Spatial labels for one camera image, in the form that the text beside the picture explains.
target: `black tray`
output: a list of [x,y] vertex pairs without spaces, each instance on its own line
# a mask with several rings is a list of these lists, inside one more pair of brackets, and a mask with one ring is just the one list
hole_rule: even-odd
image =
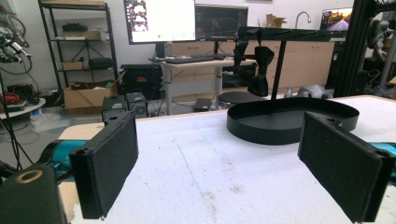
[[348,131],[355,129],[359,117],[359,111],[349,105],[295,97],[234,105],[227,112],[227,129],[241,139],[262,145],[297,143],[305,111],[339,122]]

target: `faucet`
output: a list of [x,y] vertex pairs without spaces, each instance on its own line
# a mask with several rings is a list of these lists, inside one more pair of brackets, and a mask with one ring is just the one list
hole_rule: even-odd
[[297,29],[298,18],[301,16],[301,14],[306,14],[306,17],[308,18],[308,23],[311,23],[311,17],[309,16],[309,14],[306,11],[302,11],[297,15],[295,29]]

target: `computer monitor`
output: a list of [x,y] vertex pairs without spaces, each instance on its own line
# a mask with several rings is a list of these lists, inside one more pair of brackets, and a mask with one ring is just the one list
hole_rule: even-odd
[[236,40],[236,31],[248,25],[248,7],[195,5],[197,40]]
[[339,31],[345,34],[349,27],[351,14],[352,7],[323,10],[320,30]]
[[194,0],[122,0],[129,44],[195,40]]

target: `black foam pad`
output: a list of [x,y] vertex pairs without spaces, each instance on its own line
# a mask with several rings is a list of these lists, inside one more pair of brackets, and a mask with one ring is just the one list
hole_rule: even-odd
[[352,222],[373,222],[396,158],[305,113],[298,156]]

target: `table surface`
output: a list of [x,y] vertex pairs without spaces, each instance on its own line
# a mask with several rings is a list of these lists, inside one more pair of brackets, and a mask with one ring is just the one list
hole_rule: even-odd
[[[374,96],[334,101],[361,112],[352,131],[358,137],[396,142],[395,101]],[[249,143],[229,133],[226,120],[225,110],[137,119],[139,158],[107,218],[83,219],[75,205],[72,223],[350,223],[299,160],[298,143]],[[60,138],[90,139],[102,128],[78,125]],[[70,210],[76,193],[64,188]],[[396,223],[393,186],[376,223]]]
[[[27,106],[24,106],[24,107],[23,107],[23,110],[21,110],[21,111],[10,112],[10,113],[9,113],[9,117],[10,117],[10,118],[13,118],[13,117],[16,117],[16,116],[18,116],[18,115],[22,115],[22,114],[29,113],[29,112],[31,112],[31,111],[34,111],[34,110],[40,108],[40,107],[43,106],[45,103],[46,103],[46,99],[40,98],[40,102],[38,103],[38,105],[27,105]],[[6,119],[6,118],[7,118],[7,117],[6,117],[6,114],[5,114],[5,113],[0,114],[0,119]]]

